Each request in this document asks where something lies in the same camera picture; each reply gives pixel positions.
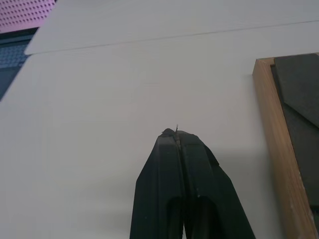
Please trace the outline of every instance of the pink perforated panel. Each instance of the pink perforated panel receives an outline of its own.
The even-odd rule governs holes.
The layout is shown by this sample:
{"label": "pink perforated panel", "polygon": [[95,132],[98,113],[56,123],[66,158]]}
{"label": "pink perforated panel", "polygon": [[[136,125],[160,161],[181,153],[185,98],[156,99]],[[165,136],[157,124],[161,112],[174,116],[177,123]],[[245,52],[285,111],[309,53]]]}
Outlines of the pink perforated panel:
{"label": "pink perforated panel", "polygon": [[54,0],[0,0],[0,33],[39,27],[54,6]]}

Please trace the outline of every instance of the white table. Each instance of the white table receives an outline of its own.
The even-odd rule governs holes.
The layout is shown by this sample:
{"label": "white table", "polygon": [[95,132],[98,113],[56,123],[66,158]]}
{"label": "white table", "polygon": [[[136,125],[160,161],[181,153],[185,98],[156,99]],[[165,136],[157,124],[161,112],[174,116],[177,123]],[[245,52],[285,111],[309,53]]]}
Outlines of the white table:
{"label": "white table", "polygon": [[232,179],[258,239],[282,239],[256,58],[317,52],[319,22],[31,56],[0,104],[0,237],[127,239],[135,181],[179,124]]}
{"label": "white table", "polygon": [[318,0],[59,0],[26,53],[317,20]]}

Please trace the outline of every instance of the laptop keyboard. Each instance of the laptop keyboard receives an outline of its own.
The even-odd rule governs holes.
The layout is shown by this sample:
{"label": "laptop keyboard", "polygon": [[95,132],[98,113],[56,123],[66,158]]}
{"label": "laptop keyboard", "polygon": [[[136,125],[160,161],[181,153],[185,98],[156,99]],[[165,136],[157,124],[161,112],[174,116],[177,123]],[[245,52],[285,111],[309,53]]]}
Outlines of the laptop keyboard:
{"label": "laptop keyboard", "polygon": [[26,46],[27,44],[0,48],[0,69],[22,66],[27,59],[24,54]]}

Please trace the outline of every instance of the perforated board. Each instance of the perforated board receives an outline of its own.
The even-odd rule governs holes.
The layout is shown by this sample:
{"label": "perforated board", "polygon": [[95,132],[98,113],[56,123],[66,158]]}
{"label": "perforated board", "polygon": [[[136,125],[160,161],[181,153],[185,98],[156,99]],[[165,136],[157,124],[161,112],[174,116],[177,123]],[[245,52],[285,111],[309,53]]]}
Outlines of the perforated board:
{"label": "perforated board", "polygon": [[40,27],[54,0],[0,0],[0,33]]}

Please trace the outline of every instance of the wooden frame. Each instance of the wooden frame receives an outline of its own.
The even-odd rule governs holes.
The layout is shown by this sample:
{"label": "wooden frame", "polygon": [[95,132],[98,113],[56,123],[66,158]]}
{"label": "wooden frame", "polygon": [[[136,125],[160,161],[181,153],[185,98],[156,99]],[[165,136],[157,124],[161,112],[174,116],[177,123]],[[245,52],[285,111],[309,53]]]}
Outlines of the wooden frame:
{"label": "wooden frame", "polygon": [[253,79],[287,238],[318,239],[271,65],[274,58],[256,60]]}

